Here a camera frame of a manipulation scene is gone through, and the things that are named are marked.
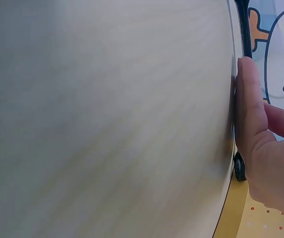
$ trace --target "wood grain texture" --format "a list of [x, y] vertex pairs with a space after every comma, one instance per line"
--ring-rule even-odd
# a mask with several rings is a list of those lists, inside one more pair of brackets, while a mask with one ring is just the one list
[[0, 0], [0, 238], [211, 237], [233, 61], [225, 0]]

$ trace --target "cartoon drawing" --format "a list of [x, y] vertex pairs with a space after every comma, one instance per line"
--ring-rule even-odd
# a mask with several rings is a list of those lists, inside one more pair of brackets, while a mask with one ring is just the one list
[[260, 28], [261, 15], [255, 8], [249, 8], [249, 23], [252, 52], [258, 49], [258, 42], [265, 42], [264, 91], [265, 100], [284, 109], [284, 11], [274, 20], [270, 30]]
[[257, 42], [266, 42], [269, 37], [269, 31], [260, 29], [261, 17], [260, 13], [255, 8], [249, 8], [249, 22], [252, 52], [257, 49]]

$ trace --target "black rim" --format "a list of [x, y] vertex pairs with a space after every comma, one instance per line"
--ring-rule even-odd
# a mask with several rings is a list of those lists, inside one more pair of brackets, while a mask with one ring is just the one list
[[248, 5], [250, 0], [235, 0], [235, 2], [240, 19], [243, 54], [244, 56], [252, 58], [252, 46], [248, 17]]

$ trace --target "black wheel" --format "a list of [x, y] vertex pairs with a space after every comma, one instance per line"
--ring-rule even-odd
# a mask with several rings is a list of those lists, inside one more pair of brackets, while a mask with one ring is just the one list
[[238, 180], [239, 182], [246, 181], [245, 164], [239, 152], [237, 152], [234, 157], [234, 172], [236, 180]]

